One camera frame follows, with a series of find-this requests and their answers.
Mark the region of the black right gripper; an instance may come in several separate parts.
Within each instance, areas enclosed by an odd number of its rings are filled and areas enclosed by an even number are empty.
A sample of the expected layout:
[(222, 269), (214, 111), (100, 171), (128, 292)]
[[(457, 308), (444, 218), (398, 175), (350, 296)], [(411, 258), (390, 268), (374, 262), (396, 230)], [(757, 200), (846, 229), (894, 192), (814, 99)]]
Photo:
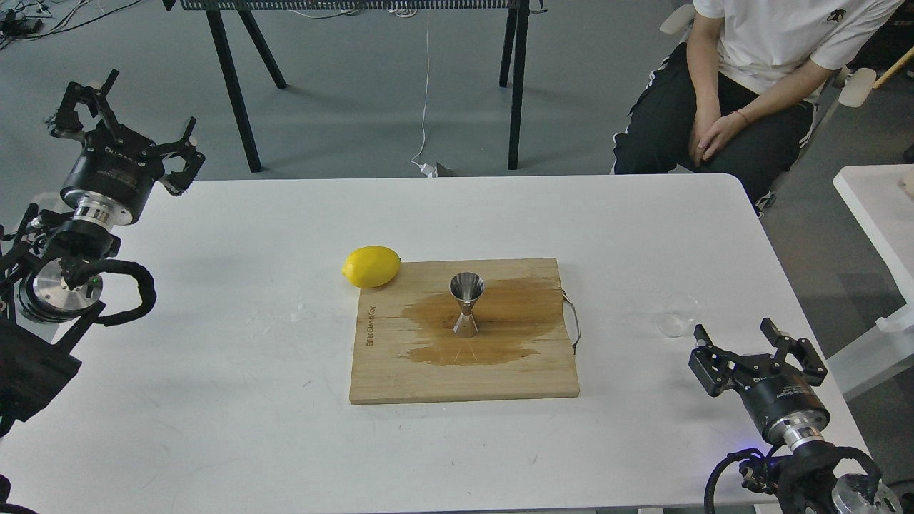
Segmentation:
[[(820, 386), (827, 376), (823, 359), (810, 339), (786, 335), (771, 318), (763, 318), (760, 329), (775, 349), (768, 359), (768, 371), (784, 373), (757, 378), (758, 369), (750, 356), (716, 347), (702, 324), (694, 328), (696, 346), (689, 367), (710, 397), (718, 397), (728, 388), (736, 390), (768, 445), (785, 445), (796, 452), (806, 443), (823, 441), (822, 432), (831, 415), (811, 387)], [(786, 372), (788, 356), (797, 359), (800, 374)]]

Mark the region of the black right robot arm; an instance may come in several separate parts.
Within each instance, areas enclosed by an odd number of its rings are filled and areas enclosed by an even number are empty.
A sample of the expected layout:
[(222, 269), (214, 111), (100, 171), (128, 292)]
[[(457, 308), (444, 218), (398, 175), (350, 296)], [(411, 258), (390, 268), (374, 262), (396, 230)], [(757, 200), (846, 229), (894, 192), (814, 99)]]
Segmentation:
[(831, 416), (813, 389), (827, 370), (813, 343), (791, 338), (769, 318), (760, 329), (774, 354), (741, 356), (713, 345), (704, 326), (694, 329), (689, 365), (696, 378), (712, 397), (737, 391), (771, 446), (767, 453), (747, 448), (722, 459), (706, 482), (704, 511), (715, 512), (718, 479), (738, 464), (743, 487), (774, 495), (783, 513), (910, 513), (912, 494), (896, 495), (869, 455), (823, 439)]

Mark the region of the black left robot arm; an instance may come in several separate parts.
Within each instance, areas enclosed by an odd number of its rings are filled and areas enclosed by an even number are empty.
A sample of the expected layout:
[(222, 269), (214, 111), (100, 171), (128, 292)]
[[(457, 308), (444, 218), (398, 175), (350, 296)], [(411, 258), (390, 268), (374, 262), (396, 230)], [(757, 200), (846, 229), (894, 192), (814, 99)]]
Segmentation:
[(56, 138), (81, 144), (60, 190), (66, 213), (29, 204), (19, 227), (2, 234), (2, 433), (48, 407), (81, 367), (72, 349), (89, 326), (117, 326), (154, 308), (146, 267), (117, 259), (114, 226), (139, 221), (156, 184), (180, 196), (205, 156), (187, 121), (176, 142), (156, 143), (117, 120), (107, 101), (118, 77), (102, 85), (71, 82), (46, 122)]

